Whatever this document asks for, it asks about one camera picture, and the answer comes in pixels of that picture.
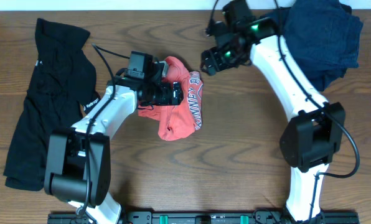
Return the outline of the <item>red soccer t-shirt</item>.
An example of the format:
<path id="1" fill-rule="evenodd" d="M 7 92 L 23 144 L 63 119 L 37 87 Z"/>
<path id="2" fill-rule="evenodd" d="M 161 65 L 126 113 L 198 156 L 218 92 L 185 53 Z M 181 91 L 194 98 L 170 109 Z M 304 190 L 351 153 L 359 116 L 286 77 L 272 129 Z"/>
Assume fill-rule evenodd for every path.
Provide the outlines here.
<path id="1" fill-rule="evenodd" d="M 162 140 L 187 138 L 202 128 L 202 94 L 204 83 L 198 71 L 189 71 L 173 56 L 165 58 L 169 66 L 164 82 L 181 84 L 183 100 L 179 105 L 140 107 L 138 115 L 159 121 L 158 135 Z"/>

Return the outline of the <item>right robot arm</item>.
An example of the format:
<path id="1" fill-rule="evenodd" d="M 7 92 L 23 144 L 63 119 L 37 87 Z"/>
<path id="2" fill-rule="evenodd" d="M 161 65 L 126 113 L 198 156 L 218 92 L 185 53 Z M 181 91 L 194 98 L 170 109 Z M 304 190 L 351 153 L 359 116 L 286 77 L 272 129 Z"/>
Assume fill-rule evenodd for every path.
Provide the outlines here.
<path id="1" fill-rule="evenodd" d="M 222 22 L 209 20 L 206 33 L 214 37 L 215 46 L 202 52 L 200 67 L 212 76 L 252 65 L 279 99 L 288 120 L 279 147 L 291 168 L 280 222 L 344 223 L 346 216 L 324 212 L 319 204 L 323 178 L 329 175 L 344 133 L 344 108 L 328 102 L 313 87 L 289 52 L 276 21 L 257 19 L 245 1 L 229 2 L 222 13 Z"/>

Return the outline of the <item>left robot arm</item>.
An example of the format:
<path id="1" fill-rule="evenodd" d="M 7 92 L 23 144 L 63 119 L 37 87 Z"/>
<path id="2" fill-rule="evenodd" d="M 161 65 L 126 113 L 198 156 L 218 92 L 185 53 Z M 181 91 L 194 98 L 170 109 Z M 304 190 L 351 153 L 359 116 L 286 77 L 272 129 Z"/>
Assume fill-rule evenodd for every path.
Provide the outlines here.
<path id="1" fill-rule="evenodd" d="M 67 202 L 75 213 L 51 213 L 48 223 L 126 223 L 122 206 L 109 193 L 110 141 L 140 106 L 179 105 L 179 83 L 168 83 L 169 66 L 133 51 L 126 68 L 112 73 L 104 96 L 80 121 L 52 132 L 44 190 Z"/>

